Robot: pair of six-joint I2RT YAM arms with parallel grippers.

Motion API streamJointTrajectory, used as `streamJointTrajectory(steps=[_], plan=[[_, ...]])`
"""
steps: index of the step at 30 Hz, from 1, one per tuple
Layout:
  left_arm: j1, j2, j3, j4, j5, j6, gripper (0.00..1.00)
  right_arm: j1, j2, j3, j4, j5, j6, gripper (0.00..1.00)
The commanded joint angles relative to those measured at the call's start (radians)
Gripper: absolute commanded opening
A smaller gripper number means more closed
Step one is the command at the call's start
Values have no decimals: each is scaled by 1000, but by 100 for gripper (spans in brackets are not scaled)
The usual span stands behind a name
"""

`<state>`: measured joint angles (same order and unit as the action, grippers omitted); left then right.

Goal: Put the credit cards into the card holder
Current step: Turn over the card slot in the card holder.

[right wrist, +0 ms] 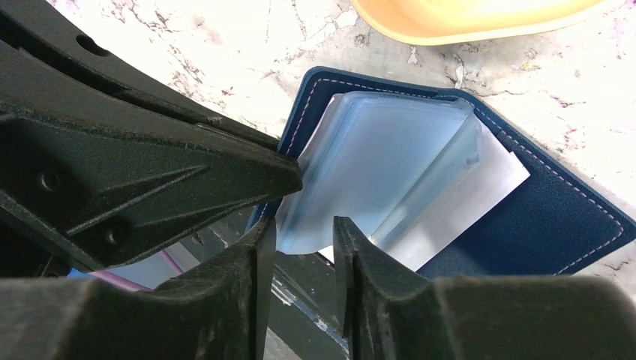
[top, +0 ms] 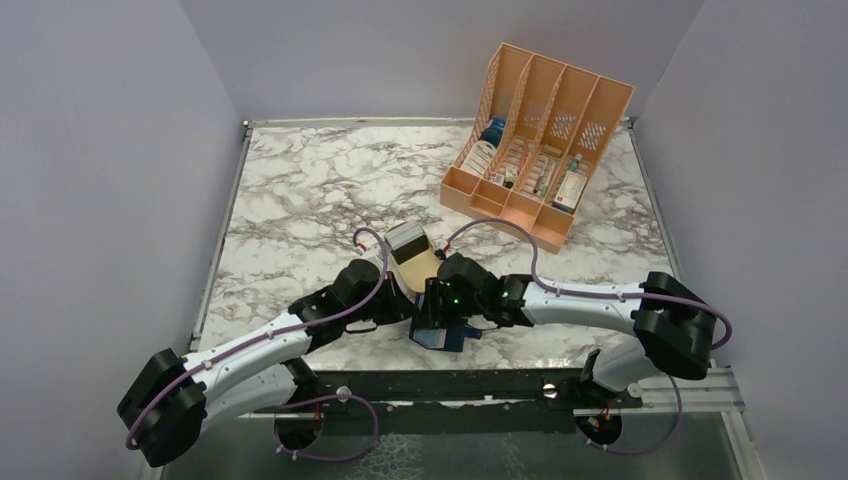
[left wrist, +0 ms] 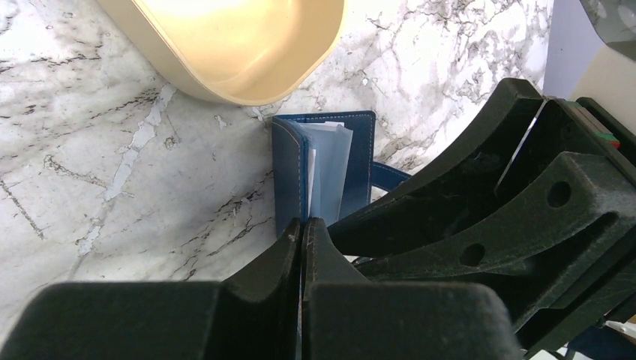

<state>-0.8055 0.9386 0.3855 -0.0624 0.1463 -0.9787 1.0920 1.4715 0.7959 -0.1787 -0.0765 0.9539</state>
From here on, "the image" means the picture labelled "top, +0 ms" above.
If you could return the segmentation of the blue leather card holder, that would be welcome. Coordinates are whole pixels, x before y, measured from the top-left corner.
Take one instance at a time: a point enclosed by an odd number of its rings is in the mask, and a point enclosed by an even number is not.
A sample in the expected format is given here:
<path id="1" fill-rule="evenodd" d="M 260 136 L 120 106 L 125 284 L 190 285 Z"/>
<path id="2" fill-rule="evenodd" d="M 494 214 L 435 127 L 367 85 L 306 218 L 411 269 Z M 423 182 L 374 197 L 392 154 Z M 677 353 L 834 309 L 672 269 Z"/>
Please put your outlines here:
<path id="1" fill-rule="evenodd" d="M 467 318 L 450 318 L 447 326 L 425 326 L 422 321 L 410 322 L 409 339 L 427 350 L 459 353 L 466 339 L 479 340 L 483 330 L 471 326 Z"/>

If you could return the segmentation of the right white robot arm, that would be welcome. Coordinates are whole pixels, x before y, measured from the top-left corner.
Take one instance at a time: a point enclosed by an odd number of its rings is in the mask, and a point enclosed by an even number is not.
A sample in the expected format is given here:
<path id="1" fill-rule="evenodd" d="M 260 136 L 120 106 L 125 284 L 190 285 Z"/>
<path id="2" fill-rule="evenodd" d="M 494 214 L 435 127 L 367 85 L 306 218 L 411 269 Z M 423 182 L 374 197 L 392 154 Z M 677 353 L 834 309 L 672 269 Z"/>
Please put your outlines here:
<path id="1" fill-rule="evenodd" d="M 659 374 L 702 380 L 713 350 L 716 314 L 673 276 L 651 272 L 641 283 L 542 285 L 530 274 L 497 277 L 459 253 L 439 266 L 416 298 L 413 330 L 450 336 L 481 316 L 501 328 L 576 325 L 626 335 L 589 354 L 577 380 L 579 398 L 600 407 Z"/>

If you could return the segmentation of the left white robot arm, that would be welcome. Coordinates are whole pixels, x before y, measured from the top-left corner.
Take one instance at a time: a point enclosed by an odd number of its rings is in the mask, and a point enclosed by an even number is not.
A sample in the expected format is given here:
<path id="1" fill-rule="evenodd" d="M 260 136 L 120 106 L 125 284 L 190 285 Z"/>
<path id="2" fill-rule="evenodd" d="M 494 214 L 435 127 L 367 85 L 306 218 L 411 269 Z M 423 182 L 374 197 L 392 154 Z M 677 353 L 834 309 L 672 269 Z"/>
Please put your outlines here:
<path id="1" fill-rule="evenodd" d="M 353 260 L 333 283 L 259 330 L 203 352 L 179 356 L 166 348 L 152 355 L 117 406 L 126 446 L 161 467 L 186 453 L 214 421 L 254 410 L 262 400 L 302 410 L 315 386 L 287 364 L 339 339 L 352 323 L 390 325 L 416 311 L 393 273 Z"/>

